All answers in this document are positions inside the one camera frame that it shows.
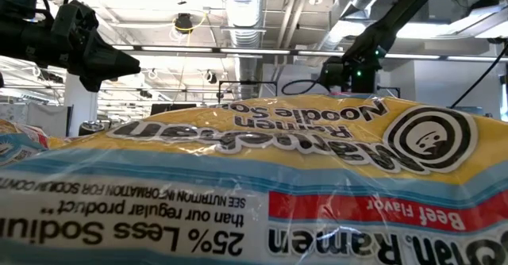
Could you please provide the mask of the white pillar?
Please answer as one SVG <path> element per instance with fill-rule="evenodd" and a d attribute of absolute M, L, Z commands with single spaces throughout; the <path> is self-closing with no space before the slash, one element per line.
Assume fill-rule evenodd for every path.
<path fill-rule="evenodd" d="M 66 74 L 64 105 L 71 107 L 69 136 L 79 135 L 79 126 L 84 121 L 96 121 L 98 113 L 98 94 L 85 89 L 79 76 Z"/>

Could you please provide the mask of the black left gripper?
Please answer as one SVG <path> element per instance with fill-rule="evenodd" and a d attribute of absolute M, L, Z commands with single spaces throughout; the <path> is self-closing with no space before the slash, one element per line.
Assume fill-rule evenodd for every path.
<path fill-rule="evenodd" d="M 140 61 L 107 44 L 98 32 L 95 12 L 81 2 L 60 7 L 50 31 L 52 66 L 83 69 L 79 81 L 92 93 L 102 81 L 140 72 Z"/>

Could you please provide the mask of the bright ceiling light panel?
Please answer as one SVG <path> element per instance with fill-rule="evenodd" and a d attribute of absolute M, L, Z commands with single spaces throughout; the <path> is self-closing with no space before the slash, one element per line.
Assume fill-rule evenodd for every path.
<path fill-rule="evenodd" d="M 497 5 L 473 9 L 450 24 L 410 22 L 397 33 L 397 38 L 447 40 L 475 37 L 508 20 L 508 6 Z"/>

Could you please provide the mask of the black monitor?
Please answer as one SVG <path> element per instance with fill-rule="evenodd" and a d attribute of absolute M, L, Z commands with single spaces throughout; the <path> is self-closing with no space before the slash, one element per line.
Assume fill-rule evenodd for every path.
<path fill-rule="evenodd" d="M 150 115 L 156 115 L 159 113 L 165 113 L 168 111 L 181 110 L 181 109 L 190 109 L 195 108 L 197 105 L 195 103 L 162 103 L 162 104 L 152 104 Z"/>

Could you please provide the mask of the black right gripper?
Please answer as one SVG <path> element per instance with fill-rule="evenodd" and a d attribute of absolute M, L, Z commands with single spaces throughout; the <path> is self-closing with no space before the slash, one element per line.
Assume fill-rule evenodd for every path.
<path fill-rule="evenodd" d="M 350 91 L 359 94 L 374 94 L 376 90 L 376 68 L 372 65 L 352 65 L 350 67 Z"/>

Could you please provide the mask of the blue Maruchan beef ramen packet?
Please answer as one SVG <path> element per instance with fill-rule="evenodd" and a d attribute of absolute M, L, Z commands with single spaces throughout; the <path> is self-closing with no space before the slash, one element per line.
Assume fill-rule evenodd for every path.
<path fill-rule="evenodd" d="M 0 119 L 0 166 L 16 163 L 48 149 L 39 128 Z"/>
<path fill-rule="evenodd" d="M 0 166 L 0 265 L 237 264 L 508 265 L 508 123 L 258 98 Z"/>

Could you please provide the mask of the silver ribbed ventilation duct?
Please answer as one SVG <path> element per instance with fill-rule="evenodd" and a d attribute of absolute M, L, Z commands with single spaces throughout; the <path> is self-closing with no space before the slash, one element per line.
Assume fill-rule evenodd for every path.
<path fill-rule="evenodd" d="M 235 30 L 230 32 L 234 48 L 260 48 L 261 32 L 246 29 L 260 29 L 263 22 L 264 0 L 225 0 L 228 24 Z M 235 75 L 238 81 L 259 81 L 258 59 L 235 58 Z M 257 85 L 239 84 L 237 98 L 240 100 L 257 98 Z"/>

